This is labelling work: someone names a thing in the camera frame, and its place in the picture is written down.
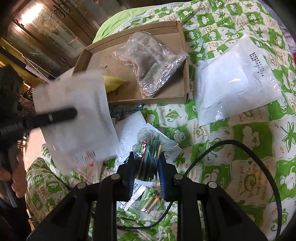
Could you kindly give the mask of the person left hand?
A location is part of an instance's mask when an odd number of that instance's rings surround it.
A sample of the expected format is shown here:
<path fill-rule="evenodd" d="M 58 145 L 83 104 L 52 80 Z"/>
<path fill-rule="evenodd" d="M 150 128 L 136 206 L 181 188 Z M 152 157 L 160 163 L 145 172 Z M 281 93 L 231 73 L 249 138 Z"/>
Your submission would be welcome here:
<path fill-rule="evenodd" d="M 23 154 L 21 151 L 17 151 L 16 159 L 18 161 L 15 170 L 12 173 L 1 167 L 1 181 L 12 180 L 12 190 L 15 192 L 18 198 L 23 198 L 27 191 L 26 171 L 23 162 Z"/>

